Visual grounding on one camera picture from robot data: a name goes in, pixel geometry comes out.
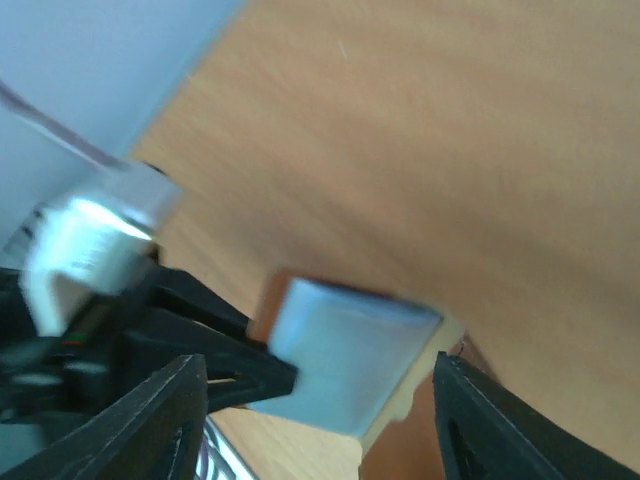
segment wooden table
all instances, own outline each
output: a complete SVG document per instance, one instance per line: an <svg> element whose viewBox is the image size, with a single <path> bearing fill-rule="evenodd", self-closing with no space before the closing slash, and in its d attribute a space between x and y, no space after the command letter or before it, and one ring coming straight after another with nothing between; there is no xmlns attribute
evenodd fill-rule
<svg viewBox="0 0 640 480"><path fill-rule="evenodd" d="M281 267L444 306L509 389L640 470L639 21L251 4L137 152L189 191L169 262L248 314ZM233 413L265 480L355 476L353 442Z"/></svg>

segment blurry object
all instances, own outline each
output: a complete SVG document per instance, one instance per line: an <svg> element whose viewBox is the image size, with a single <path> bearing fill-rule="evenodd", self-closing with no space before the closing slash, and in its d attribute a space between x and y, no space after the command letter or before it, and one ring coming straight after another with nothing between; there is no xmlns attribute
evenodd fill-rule
<svg viewBox="0 0 640 480"><path fill-rule="evenodd" d="M96 295L116 297L143 267L181 189L149 165L109 167L47 206L22 264L40 336L61 336Z"/></svg>
<svg viewBox="0 0 640 480"><path fill-rule="evenodd" d="M300 371L292 395L250 408L356 437L366 453L462 329L401 298L285 272L250 336Z"/></svg>

